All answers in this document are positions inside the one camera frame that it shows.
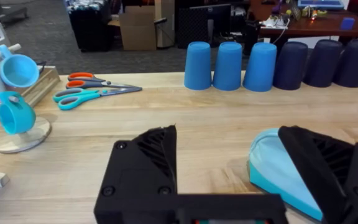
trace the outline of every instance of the scissor blade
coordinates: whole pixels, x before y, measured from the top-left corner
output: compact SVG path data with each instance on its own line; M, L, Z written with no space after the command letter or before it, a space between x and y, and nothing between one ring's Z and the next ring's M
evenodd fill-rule
M132 93L135 91L141 91L142 87L136 87L136 88L121 88L118 90L110 90L107 93L102 93L101 96L109 96L109 95L117 95L117 94L123 94L123 93Z
M127 85L127 84L121 84L121 83L112 83L112 82L104 82L108 86L108 87L113 87L113 88L141 88L138 86L133 86L133 85Z

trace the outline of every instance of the wooden stand base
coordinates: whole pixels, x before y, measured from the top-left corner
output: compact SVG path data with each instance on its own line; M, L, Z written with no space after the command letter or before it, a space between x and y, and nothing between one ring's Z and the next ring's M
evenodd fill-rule
M34 127L23 134L7 134L0 131L0 153L15 153L39 145L50 133L52 127L45 118L37 117Z

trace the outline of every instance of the cardboard box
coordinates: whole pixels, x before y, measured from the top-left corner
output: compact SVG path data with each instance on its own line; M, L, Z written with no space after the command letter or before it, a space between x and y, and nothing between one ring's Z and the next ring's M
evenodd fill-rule
M124 50L156 50L154 7L127 6L119 15Z

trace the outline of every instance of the blue plastic mug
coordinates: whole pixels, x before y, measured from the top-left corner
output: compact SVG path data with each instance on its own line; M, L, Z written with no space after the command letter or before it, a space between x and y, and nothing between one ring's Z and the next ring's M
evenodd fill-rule
M0 45L3 60L0 63L0 76L5 84L26 88L38 80L40 75L35 61L25 55L12 54L5 46Z
M24 133L34 126L34 110L23 96L15 91L4 91L0 93L0 99L0 121L8 134Z
M251 91L269 91L273 86L277 47L269 43L256 43L251 50L242 85Z
M236 90L241 86L242 47L236 42L224 42L219 46L213 78L218 90Z
M206 42L192 42L187 47L185 87L205 90L211 87L211 47Z

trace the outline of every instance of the teal measuring cup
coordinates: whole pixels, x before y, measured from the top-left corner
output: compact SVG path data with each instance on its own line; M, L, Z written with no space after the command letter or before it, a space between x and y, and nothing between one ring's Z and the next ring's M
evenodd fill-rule
M25 55L12 54L6 45L0 45L3 60L0 63L0 76L5 84L26 88L39 78L39 71L35 61Z
M24 133L34 126L34 110L23 96L15 91L4 91L0 93L0 99L0 121L8 134Z

